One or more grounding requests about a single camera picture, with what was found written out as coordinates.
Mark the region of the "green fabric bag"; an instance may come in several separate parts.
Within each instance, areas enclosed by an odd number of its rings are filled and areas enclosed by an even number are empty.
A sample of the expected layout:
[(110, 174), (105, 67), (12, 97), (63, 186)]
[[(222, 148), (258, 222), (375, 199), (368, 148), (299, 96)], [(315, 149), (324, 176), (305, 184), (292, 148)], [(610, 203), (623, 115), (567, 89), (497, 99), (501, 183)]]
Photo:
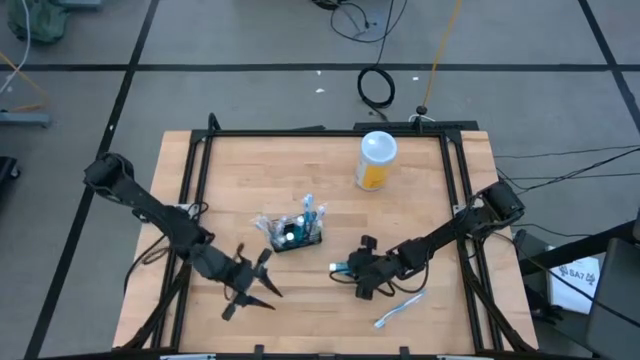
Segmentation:
[(69, 12), (57, 0), (6, 0), (7, 26), (19, 39), (40, 44), (60, 41), (66, 30)]

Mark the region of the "black wire caddy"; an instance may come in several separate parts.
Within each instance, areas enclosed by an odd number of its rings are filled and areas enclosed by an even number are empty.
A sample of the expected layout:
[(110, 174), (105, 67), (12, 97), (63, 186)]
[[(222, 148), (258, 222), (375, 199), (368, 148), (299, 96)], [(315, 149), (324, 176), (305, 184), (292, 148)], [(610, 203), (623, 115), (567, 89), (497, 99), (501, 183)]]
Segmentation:
[[(287, 222), (286, 222), (286, 226), (284, 228), (284, 235), (276, 240), (273, 236), (269, 237), (269, 242), (270, 245), (272, 247), (272, 249), (276, 252), (276, 253), (282, 253), (282, 252), (286, 252), (286, 251), (291, 251), (291, 250), (296, 250), (299, 248), (304, 248), (304, 247), (308, 247), (308, 246), (312, 246), (312, 245), (318, 245), (322, 242), (322, 231), (317, 234), (315, 232), (315, 225), (313, 224), (312, 228), (311, 228), (311, 234), (309, 236), (305, 235), (305, 240), (303, 243), (301, 244), (296, 244), (293, 241), (287, 241), (286, 240), (286, 234), (291, 232), (293, 233), (294, 230), (294, 221), (297, 217), (299, 216), (303, 216), (303, 214), (301, 215), (297, 215), (297, 216), (292, 216), (292, 217), (287, 217)], [(273, 235), (274, 235), (274, 225), (276, 220), (272, 220), (272, 227), (273, 227)]]

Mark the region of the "dark grey chair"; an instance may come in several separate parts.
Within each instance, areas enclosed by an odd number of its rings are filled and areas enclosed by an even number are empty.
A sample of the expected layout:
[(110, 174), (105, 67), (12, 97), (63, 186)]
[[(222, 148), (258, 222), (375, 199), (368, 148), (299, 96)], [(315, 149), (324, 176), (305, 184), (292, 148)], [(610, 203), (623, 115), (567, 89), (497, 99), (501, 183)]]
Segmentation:
[(587, 345), (608, 360), (640, 360), (640, 248), (620, 239), (609, 243), (595, 299), (638, 326), (595, 304)]

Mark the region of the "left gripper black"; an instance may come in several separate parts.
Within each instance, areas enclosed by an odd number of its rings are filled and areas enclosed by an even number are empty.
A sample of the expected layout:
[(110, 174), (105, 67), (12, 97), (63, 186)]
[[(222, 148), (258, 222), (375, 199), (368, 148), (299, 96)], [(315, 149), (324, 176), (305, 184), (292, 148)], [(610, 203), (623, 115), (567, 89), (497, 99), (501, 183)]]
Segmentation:
[(274, 310), (275, 307), (251, 296), (248, 290), (255, 280), (279, 297), (283, 294), (272, 282), (267, 274), (265, 264), (271, 256), (271, 251), (265, 248), (255, 265), (241, 255), (237, 259), (227, 256), (217, 248), (197, 249), (197, 272), (204, 278), (220, 282), (231, 288), (235, 295), (229, 300), (221, 314), (223, 320), (230, 320), (238, 306), (257, 306)]

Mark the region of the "white yellow wipes canister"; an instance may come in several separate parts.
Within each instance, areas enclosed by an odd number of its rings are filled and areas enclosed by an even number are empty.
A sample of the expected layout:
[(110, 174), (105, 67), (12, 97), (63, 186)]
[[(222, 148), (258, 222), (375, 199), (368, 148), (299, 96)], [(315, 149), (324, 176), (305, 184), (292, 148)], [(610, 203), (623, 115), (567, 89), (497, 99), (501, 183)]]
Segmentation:
[(365, 191), (383, 188), (396, 158), (398, 145), (395, 138), (383, 131), (367, 133), (361, 141), (356, 167), (356, 184)]

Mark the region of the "black caster base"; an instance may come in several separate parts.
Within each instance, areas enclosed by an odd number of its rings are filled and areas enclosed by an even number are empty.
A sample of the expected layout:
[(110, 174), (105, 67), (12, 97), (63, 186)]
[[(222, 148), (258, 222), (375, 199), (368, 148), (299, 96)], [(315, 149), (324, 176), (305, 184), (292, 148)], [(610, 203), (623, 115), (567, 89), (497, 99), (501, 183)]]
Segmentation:
[(2, 198), (21, 176), (16, 158), (0, 156), (0, 198)]

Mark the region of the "grey stand foot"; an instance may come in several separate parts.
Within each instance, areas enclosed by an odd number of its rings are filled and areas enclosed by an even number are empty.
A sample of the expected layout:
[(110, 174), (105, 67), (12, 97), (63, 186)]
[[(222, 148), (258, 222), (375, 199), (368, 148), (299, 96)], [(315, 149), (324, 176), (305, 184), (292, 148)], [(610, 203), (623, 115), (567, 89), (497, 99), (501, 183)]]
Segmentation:
[(48, 128), (51, 118), (43, 113), (23, 113), (0, 111), (0, 125), (40, 126)]

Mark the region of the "black desk beam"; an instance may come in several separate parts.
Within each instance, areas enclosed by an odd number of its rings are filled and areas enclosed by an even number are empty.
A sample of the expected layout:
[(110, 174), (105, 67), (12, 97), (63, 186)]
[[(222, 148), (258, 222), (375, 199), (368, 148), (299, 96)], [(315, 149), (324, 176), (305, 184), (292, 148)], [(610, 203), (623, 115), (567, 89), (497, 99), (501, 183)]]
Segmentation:
[(604, 253), (607, 251), (609, 241), (614, 238), (629, 243), (640, 242), (640, 218), (552, 250), (543, 251), (536, 255), (526, 255), (524, 259), (519, 261), (521, 274), (528, 276), (540, 272), (541, 268), (538, 265), (545, 269), (551, 269)]

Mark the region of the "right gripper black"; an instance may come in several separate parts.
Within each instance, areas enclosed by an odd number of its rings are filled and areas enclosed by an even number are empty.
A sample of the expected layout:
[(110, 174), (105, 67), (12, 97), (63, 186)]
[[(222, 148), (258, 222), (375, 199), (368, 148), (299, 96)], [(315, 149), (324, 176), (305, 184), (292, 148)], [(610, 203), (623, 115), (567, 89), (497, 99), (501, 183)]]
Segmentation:
[(372, 300), (377, 291), (386, 297), (396, 294), (392, 279), (403, 269), (397, 249), (402, 243), (390, 248), (383, 255), (376, 255), (377, 239), (362, 235), (360, 247), (347, 258), (352, 273), (344, 275), (355, 282), (355, 296), (362, 300)]

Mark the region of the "white printed box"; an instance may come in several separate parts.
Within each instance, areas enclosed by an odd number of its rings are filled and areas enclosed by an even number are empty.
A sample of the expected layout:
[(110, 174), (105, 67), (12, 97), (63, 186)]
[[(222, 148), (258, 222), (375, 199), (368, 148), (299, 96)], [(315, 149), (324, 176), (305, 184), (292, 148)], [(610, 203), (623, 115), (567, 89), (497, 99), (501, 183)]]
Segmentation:
[(585, 257), (550, 269), (547, 295), (552, 305), (588, 315), (600, 278), (599, 260)]

